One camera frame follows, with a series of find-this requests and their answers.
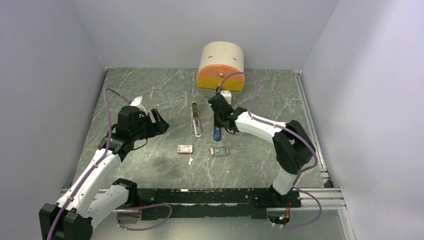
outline gray marble surface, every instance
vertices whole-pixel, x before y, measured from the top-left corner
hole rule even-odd
[[[305,106],[301,101],[292,71],[247,70],[259,83],[252,112],[261,117],[289,122],[299,121],[310,133]],[[167,133],[150,138],[148,144],[132,151],[118,169],[102,184],[107,189],[118,178],[137,182],[139,188],[266,188],[279,171],[274,147],[246,134],[230,135],[223,131],[222,140],[213,140],[213,112],[196,86],[197,69],[193,68],[110,68],[104,88],[112,88],[134,99],[143,96],[146,109],[158,109],[170,124]],[[246,78],[240,95],[232,99],[234,108],[246,108],[254,95],[254,84]],[[112,123],[125,102],[108,96]],[[191,103],[199,104],[202,137],[194,136]],[[107,133],[107,118],[102,96],[99,97],[74,180],[91,161],[101,138]],[[136,147],[144,144],[136,142]],[[194,153],[178,155],[178,145],[193,145]],[[229,147],[227,157],[211,157],[210,147]],[[319,165],[305,172],[297,183],[300,188],[323,187]]]

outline black clamp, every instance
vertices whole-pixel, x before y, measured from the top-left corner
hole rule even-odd
[[[134,142],[153,138],[166,133],[170,125],[161,117],[158,110],[150,110],[155,122],[152,122],[149,113],[141,111],[136,106],[123,106],[118,113],[117,124],[113,125],[112,138],[109,150],[118,154],[121,161],[134,149]],[[100,141],[98,149],[105,149],[108,135]]]
[[[291,120],[286,123],[285,127],[301,136],[315,151],[314,145],[298,121]],[[311,160],[312,153],[309,148],[287,131],[276,132],[272,141],[274,142],[278,163],[289,174],[298,174],[303,166]]]
[[[233,107],[228,104],[227,100],[225,100],[224,96],[218,93],[207,102],[213,110],[213,122],[215,127],[225,128],[227,131],[233,131],[234,133],[239,132],[236,126],[236,120],[240,114],[247,112],[246,109],[238,107],[234,110]]]

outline orange and beige device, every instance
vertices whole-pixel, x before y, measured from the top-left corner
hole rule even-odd
[[[206,97],[215,95],[218,85],[234,72],[243,72],[245,61],[242,49],[231,42],[214,41],[203,48],[197,72],[197,86]],[[228,78],[222,90],[238,94],[245,85],[245,76],[236,74]]]

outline cable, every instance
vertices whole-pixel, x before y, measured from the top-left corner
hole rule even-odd
[[[232,131],[232,132],[230,132],[230,131],[228,131],[226,128],[224,128],[225,129],[225,131],[227,132],[227,133],[229,133],[229,134],[231,134],[231,135],[235,135],[236,134],[236,131]]]
[[[256,98],[258,97],[258,82],[249,73],[243,72],[243,71],[236,71],[236,72],[233,72],[230,75],[226,76],[224,78],[224,80],[222,80],[222,82],[218,85],[217,93],[220,93],[221,92],[221,89],[223,88],[224,82],[229,77],[231,77],[233,75],[236,75],[236,74],[246,75],[250,79],[252,79],[252,81],[254,82],[254,96],[253,96],[252,102],[250,103],[249,107],[247,108],[247,114],[249,115],[249,117],[252,118],[253,120],[256,120],[257,122],[260,122],[260,123],[263,123],[263,124],[266,124],[266,125],[269,125],[269,126],[274,127],[274,123],[269,122],[269,121],[266,121],[266,120],[263,120],[263,119],[256,118],[252,114],[252,111],[251,110],[252,110],[253,104],[255,103]],[[291,228],[291,229],[305,227],[305,226],[308,226],[310,224],[315,223],[321,217],[321,214],[322,214],[323,209],[321,207],[320,201],[318,201],[318,199],[316,197],[314,197],[312,194],[310,194],[310,193],[308,193],[306,191],[300,190],[299,188],[294,187],[294,186],[298,182],[298,180],[299,180],[299,178],[300,178],[300,176],[301,176],[302,173],[304,173],[304,172],[306,172],[306,171],[308,171],[310,169],[313,169],[313,168],[315,168],[318,165],[318,156],[317,156],[317,153],[314,151],[314,149],[311,147],[311,145],[309,145],[309,143],[303,137],[301,137],[299,134],[297,134],[296,132],[290,130],[289,128],[287,128],[285,126],[281,126],[281,125],[276,124],[275,127],[278,127],[281,130],[284,130],[285,132],[287,132],[287,133],[293,135],[295,138],[299,139],[309,149],[309,151],[312,153],[312,156],[313,156],[313,158],[315,160],[314,163],[311,166],[305,167],[305,168],[303,168],[303,169],[301,169],[299,171],[299,173],[297,174],[296,178],[293,181],[293,188],[296,189],[297,191],[299,191],[301,193],[304,193],[304,194],[307,194],[311,198],[313,198],[316,201],[316,203],[318,204],[318,206],[319,206],[319,213],[318,213],[317,217],[315,219],[313,219],[312,221],[310,221],[310,222],[307,222],[307,223],[304,223],[304,224],[300,224],[300,225],[295,225],[295,226],[283,226],[284,228]]]
[[[110,89],[110,88],[103,89],[103,101],[104,101],[104,106],[106,108],[107,126],[108,126],[107,142],[106,142],[106,148],[104,149],[103,155],[95,162],[96,165],[99,165],[103,161],[103,159],[105,159],[106,154],[109,151],[109,147],[110,147],[111,139],[112,139],[112,120],[111,120],[111,113],[109,111],[108,98],[106,97],[106,92],[107,91],[110,91],[110,92],[118,95],[119,97],[121,97],[128,104],[131,103],[131,101],[128,98],[126,98],[125,96],[119,94],[115,90]],[[96,167],[94,165],[91,166],[91,168],[87,171],[87,173],[81,178],[81,181],[79,181],[79,183],[75,186],[75,188],[73,189],[73,191],[70,193],[70,198],[68,198],[65,201],[65,203],[63,204],[63,206],[60,208],[59,212],[57,213],[56,217],[54,218],[53,223],[51,224],[50,230],[48,231],[47,240],[52,240],[53,232],[55,231],[56,225],[58,224],[59,219],[61,218],[61,215],[63,214],[63,212],[65,211],[65,209],[68,207],[68,205],[71,203],[71,199],[73,199],[75,197],[75,195],[77,194],[77,192],[80,190],[81,186],[85,183],[85,181],[90,176],[90,174],[94,171],[95,168]]]
[[[146,230],[157,228],[157,227],[159,227],[160,225],[164,224],[166,221],[168,221],[170,219],[170,217],[172,215],[172,207],[171,207],[171,205],[166,204],[166,203],[158,203],[158,204],[147,205],[147,206],[142,206],[142,207],[128,207],[128,208],[125,208],[125,209],[137,209],[137,210],[140,210],[140,209],[150,209],[150,208],[155,208],[155,207],[168,207],[169,208],[168,216],[164,220],[162,220],[161,222],[159,222],[158,224],[155,224],[155,225],[149,226],[149,227],[145,227],[145,228],[130,228],[130,227],[126,227],[126,226],[121,225],[121,223],[119,222],[119,216],[118,216],[118,214],[116,214],[116,224],[121,229],[125,229],[125,230],[128,230],[128,231],[146,231]]]
[[[139,146],[139,147],[137,147],[137,148],[134,148],[134,149],[133,149],[133,150],[131,150],[131,151],[139,150],[139,149],[141,149],[142,147],[146,146],[146,144],[147,144],[147,138],[146,138],[146,143],[145,143],[145,144],[143,144],[142,146]]]
[[[140,218],[139,216],[133,216],[133,215],[130,215],[128,213],[122,213],[122,212],[120,212],[119,215],[126,216],[126,217],[129,217],[129,218],[134,218],[134,219],[139,219]]]

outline white wall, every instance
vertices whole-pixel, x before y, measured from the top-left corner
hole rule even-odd
[[[70,183],[105,69],[68,0],[0,3],[0,238],[41,239]]]
[[[339,0],[70,0],[109,67],[198,68],[239,45],[245,67],[301,69]]]
[[[302,80],[358,240],[424,238],[424,4],[340,0]]]

